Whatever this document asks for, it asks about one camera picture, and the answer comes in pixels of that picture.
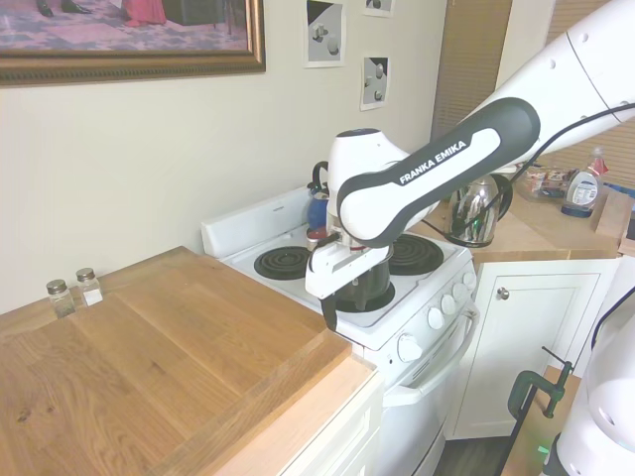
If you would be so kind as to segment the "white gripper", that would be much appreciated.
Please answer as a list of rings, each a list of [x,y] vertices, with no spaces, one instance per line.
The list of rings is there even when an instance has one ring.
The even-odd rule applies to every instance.
[[[320,301],[321,312],[330,331],[335,332],[337,328],[335,293],[383,262],[390,251],[390,247],[355,251],[339,242],[314,249],[307,266],[305,287],[309,294],[323,298]],[[356,291],[357,309],[366,308],[368,294],[368,280],[360,278]]]

